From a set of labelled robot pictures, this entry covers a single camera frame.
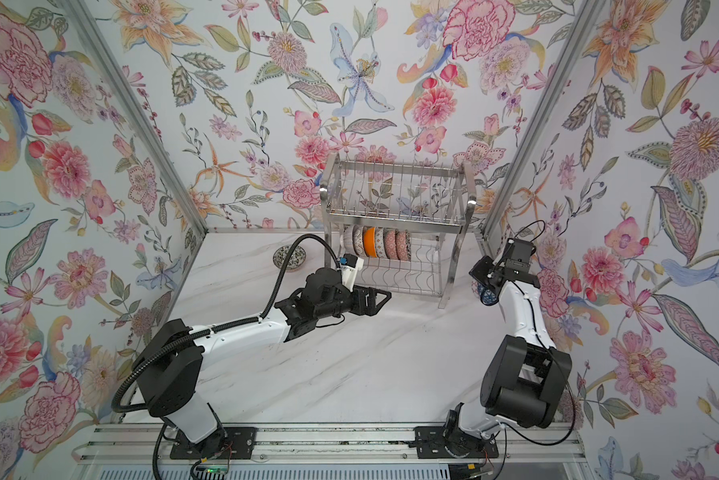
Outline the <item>plain white bowl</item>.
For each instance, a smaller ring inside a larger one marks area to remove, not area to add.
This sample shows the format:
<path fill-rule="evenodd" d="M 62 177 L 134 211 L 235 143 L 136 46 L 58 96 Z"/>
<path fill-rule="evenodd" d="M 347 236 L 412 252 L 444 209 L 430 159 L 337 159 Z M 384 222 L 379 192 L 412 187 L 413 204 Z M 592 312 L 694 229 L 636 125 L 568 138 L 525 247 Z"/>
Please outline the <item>plain white bowl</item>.
<path fill-rule="evenodd" d="M 363 249 L 368 258 L 377 258 L 377 246 L 375 246 L 375 228 L 367 227 L 363 230 Z"/>

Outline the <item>dark floral bowl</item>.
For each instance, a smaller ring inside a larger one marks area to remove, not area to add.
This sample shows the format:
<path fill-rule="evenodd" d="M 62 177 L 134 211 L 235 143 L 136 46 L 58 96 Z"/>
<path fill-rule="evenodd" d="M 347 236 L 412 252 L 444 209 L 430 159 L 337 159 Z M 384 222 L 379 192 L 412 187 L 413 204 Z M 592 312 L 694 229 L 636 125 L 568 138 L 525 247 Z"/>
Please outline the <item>dark floral bowl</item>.
<path fill-rule="evenodd" d="M 397 230 L 393 228 L 385 228 L 385 236 L 383 236 L 385 242 L 385 253 L 391 260 L 399 259 L 397 253 Z"/>

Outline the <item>green leaf pattern bowl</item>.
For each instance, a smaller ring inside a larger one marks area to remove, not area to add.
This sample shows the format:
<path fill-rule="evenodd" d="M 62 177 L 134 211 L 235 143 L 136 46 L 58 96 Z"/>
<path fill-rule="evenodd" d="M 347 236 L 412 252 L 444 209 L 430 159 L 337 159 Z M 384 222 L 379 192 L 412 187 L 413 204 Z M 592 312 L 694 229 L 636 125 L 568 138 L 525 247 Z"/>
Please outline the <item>green leaf pattern bowl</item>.
<path fill-rule="evenodd" d="M 407 230 L 397 230 L 395 243 L 397 244 L 397 258 L 399 258 L 399 261 L 411 261 L 411 240 L 409 239 L 409 232 L 407 232 Z"/>

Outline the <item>two-tier steel dish rack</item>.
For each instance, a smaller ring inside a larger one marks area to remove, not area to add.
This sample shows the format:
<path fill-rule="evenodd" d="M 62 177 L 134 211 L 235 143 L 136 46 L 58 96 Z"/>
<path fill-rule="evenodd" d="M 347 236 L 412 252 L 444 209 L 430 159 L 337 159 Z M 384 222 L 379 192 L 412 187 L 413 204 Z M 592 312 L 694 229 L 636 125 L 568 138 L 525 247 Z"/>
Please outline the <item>two-tier steel dish rack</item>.
<path fill-rule="evenodd" d="M 439 308 L 447 306 L 477 210 L 477 182 L 469 164 L 391 164 L 333 155 L 318 188 L 323 236 L 340 253 L 345 253 L 347 225 L 409 232 L 411 261 L 365 257 L 357 284 L 431 297 Z"/>

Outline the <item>blue pattern bowl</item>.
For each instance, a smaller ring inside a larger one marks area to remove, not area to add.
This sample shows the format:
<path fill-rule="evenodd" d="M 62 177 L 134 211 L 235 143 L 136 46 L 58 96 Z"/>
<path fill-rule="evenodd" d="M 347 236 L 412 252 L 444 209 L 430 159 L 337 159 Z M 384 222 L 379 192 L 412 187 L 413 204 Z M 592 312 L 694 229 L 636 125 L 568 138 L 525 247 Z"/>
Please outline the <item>blue pattern bowl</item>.
<path fill-rule="evenodd" d="M 501 290 L 490 283 L 473 281 L 473 292 L 484 306 L 493 306 L 499 303 Z"/>

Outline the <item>brown mandala pattern bowl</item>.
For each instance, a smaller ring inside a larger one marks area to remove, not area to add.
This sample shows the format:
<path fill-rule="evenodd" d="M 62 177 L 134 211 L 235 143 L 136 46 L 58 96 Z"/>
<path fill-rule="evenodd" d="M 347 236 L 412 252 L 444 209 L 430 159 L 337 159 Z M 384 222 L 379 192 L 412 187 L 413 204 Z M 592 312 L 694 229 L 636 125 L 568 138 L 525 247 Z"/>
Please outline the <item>brown mandala pattern bowl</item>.
<path fill-rule="evenodd" d="M 361 258 L 367 257 L 367 254 L 365 253 L 365 242 L 363 242 L 363 237 L 365 237 L 365 230 L 363 230 L 363 228 L 359 225 L 353 226 L 353 230 L 352 230 L 353 249 L 355 251 L 355 254 Z"/>

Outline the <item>pale green pattern bowl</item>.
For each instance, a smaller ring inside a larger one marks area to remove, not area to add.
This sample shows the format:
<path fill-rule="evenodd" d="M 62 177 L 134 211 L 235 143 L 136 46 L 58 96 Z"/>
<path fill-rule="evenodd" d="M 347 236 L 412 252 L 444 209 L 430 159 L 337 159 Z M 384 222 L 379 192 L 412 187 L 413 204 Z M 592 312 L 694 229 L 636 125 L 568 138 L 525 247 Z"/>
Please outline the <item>pale green pattern bowl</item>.
<path fill-rule="evenodd" d="M 375 254 L 377 258 L 387 259 L 387 252 L 385 251 L 385 230 L 382 227 L 375 228 Z"/>

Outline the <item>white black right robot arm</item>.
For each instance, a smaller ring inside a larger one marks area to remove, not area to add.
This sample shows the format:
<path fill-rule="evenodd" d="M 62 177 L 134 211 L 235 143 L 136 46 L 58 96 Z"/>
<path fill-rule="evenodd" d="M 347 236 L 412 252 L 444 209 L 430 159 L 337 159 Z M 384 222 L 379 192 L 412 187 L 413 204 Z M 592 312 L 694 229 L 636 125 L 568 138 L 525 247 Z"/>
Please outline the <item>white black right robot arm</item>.
<path fill-rule="evenodd" d="M 457 404 L 441 427 L 415 428 L 419 458 L 495 457 L 497 434 L 553 423 L 569 392 L 573 366 L 543 324 L 541 280 L 531 274 L 533 254 L 533 242 L 511 238 L 501 258 L 485 256 L 469 271 L 481 303 L 501 310 L 509 334 L 485 371 L 479 399 Z"/>

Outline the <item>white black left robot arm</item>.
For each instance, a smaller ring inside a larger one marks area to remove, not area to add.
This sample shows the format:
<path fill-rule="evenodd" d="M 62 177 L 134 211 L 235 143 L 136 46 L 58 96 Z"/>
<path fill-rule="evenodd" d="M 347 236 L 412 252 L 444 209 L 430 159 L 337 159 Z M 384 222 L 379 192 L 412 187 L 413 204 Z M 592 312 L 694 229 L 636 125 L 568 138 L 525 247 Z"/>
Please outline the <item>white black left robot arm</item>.
<path fill-rule="evenodd" d="M 144 411 L 177 432 L 179 446 L 202 459 L 217 458 L 231 444 L 215 409 L 198 390 L 209 368 L 249 350 L 301 338 L 326 318 L 371 317 L 391 300 L 391 292 L 356 286 L 354 270 L 319 268 L 287 298 L 275 281 L 261 314 L 211 326 L 167 322 L 133 363 L 111 399 L 115 413 Z"/>

